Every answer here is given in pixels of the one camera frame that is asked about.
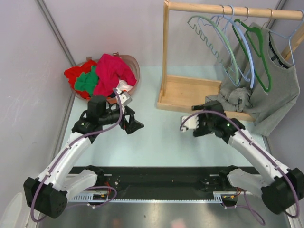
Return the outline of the grey t shirt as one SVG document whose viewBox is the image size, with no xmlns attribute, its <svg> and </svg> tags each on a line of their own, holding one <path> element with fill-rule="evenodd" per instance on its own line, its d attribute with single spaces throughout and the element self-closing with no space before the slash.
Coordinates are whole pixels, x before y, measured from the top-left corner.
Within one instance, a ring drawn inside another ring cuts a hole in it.
<svg viewBox="0 0 304 228">
<path fill-rule="evenodd" d="M 252 23 L 249 27 L 253 26 L 262 29 L 264 55 L 272 79 L 270 92 L 264 92 L 256 78 L 252 89 L 250 83 L 242 77 L 239 87 L 234 86 L 230 79 L 225 78 L 222 81 L 220 93 L 209 95 L 205 100 L 207 102 L 217 100 L 222 103 L 226 111 L 250 115 L 255 120 L 253 132 L 269 136 L 296 103 L 300 94 L 300 86 L 295 65 L 283 59 L 270 31 L 256 23 Z M 248 34 L 254 45 L 258 47 L 256 35 L 250 32 Z M 251 50 L 254 70 L 261 77 L 264 85 L 268 87 L 268 79 L 262 60 L 255 54 L 248 40 L 247 42 Z"/>
</svg>

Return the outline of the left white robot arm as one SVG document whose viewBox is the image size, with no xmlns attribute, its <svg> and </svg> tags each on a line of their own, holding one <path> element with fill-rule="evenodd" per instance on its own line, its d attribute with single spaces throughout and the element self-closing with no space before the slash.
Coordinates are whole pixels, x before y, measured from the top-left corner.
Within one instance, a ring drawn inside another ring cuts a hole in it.
<svg viewBox="0 0 304 228">
<path fill-rule="evenodd" d="M 131 97 L 127 92 L 115 90 L 116 103 L 110 104 L 102 95 L 94 96 L 87 103 L 79 119 L 75 122 L 68 141 L 53 161 L 36 177 L 27 178 L 23 184 L 30 216 L 34 222 L 34 212 L 58 218 L 67 203 L 85 190 L 102 190 L 117 193 L 106 182 L 104 171 L 96 166 L 85 167 L 78 175 L 66 177 L 80 156 L 93 144 L 97 136 L 116 126 L 127 134 L 142 129 L 144 125 L 135 119 L 135 111 L 128 107 Z"/>
</svg>

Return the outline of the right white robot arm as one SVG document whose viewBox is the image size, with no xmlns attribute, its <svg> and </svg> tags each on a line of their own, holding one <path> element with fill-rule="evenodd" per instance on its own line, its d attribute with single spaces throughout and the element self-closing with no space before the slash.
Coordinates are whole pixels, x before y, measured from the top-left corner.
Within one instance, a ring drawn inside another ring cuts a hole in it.
<svg viewBox="0 0 304 228">
<path fill-rule="evenodd" d="M 194 137 L 215 134 L 226 144 L 240 152 L 258 171 L 252 175 L 235 166 L 230 166 L 219 178 L 223 190 L 239 187 L 260 197 L 274 214 L 286 212 L 296 206 L 293 218 L 299 217 L 299 201 L 304 197 L 304 174 L 290 169 L 264 150 L 246 127 L 236 118 L 228 118 L 218 101 L 192 106 L 194 112 L 183 119 L 181 130 L 193 130 Z"/>
</svg>

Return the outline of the light blue wire hanger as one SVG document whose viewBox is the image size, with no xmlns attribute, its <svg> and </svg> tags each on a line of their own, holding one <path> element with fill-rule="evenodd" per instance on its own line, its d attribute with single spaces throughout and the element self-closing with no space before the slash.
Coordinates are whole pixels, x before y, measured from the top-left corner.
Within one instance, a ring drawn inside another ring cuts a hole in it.
<svg viewBox="0 0 304 228">
<path fill-rule="evenodd" d="M 282 43 L 277 43 L 279 53 L 286 61 L 291 60 L 295 65 L 294 52 L 304 41 L 304 23 L 299 22 L 295 26 L 295 22 L 279 22 L 276 20 L 269 31 L 274 37 L 282 39 Z"/>
</svg>

